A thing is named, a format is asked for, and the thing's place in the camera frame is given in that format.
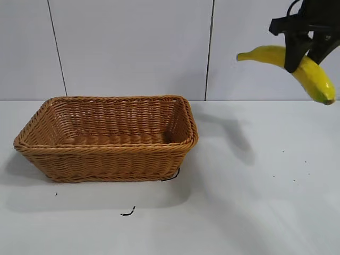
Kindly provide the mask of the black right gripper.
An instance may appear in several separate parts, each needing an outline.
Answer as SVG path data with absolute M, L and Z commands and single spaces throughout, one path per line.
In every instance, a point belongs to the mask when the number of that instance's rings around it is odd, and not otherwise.
M 339 1 L 293 1 L 285 16 L 271 20 L 269 32 L 285 37 L 284 68 L 294 73 L 306 52 L 320 64 L 339 46 Z

